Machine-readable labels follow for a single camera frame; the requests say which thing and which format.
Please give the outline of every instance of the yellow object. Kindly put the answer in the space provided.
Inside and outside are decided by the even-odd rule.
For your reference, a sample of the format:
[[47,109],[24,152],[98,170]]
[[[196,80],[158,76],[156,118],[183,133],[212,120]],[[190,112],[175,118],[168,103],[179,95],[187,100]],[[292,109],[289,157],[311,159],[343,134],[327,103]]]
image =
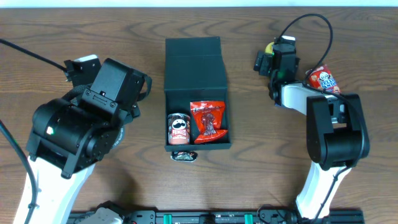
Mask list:
[[265,49],[266,54],[272,54],[272,46],[274,45],[273,42],[269,43]]

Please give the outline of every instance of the black storage box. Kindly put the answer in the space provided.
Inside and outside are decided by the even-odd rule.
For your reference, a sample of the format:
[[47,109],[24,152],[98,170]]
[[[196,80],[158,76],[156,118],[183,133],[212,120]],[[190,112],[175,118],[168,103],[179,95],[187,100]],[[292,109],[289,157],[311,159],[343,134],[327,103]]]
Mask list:
[[[166,145],[167,152],[229,149],[231,125],[228,113],[228,87],[220,37],[166,39],[166,68],[164,80],[166,96]],[[228,130],[221,139],[194,144],[200,134],[190,111],[193,101],[224,101],[225,111],[221,129]],[[190,144],[170,145],[167,133],[167,115],[185,113],[191,117]]]

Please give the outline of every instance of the wooden table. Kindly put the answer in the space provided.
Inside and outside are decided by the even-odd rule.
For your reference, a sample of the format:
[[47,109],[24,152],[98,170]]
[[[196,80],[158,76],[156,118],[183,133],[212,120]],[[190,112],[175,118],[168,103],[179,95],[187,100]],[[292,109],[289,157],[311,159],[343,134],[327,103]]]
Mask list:
[[[268,78],[252,70],[257,51],[309,12],[323,14],[334,27],[325,63],[343,91],[360,95],[371,140],[369,157],[345,178],[332,207],[362,208],[367,223],[397,223],[396,8],[1,9],[0,37],[59,63],[89,54],[116,58],[154,80],[139,103],[142,116],[127,126],[121,146],[97,163],[74,210],[107,200],[128,209],[247,210],[287,206],[310,168],[305,116],[275,107]],[[303,74],[323,54],[327,26],[307,18],[287,34],[296,36]],[[233,146],[178,163],[163,147],[165,38],[206,36],[221,37]],[[21,147],[35,109],[71,87],[59,70],[0,46],[0,118]],[[1,136],[1,223],[13,221],[24,181],[20,160]]]

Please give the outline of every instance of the snack bag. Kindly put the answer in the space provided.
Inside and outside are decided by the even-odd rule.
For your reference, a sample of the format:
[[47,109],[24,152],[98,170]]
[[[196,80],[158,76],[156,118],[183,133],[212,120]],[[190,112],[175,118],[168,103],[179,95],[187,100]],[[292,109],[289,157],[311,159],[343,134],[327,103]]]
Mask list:
[[191,102],[191,112],[200,132],[195,144],[215,141],[228,132],[228,130],[220,130],[224,110],[223,101]]
[[314,88],[318,88],[320,90],[326,89],[326,91],[340,94],[340,89],[338,88],[327,65],[322,65],[316,68],[315,71],[311,73],[308,80]]

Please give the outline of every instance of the open box lid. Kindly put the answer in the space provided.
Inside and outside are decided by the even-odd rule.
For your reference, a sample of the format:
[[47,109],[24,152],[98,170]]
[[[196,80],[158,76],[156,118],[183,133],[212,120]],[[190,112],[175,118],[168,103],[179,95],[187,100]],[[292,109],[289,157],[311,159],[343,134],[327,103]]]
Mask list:
[[220,37],[166,39],[164,91],[227,89]]

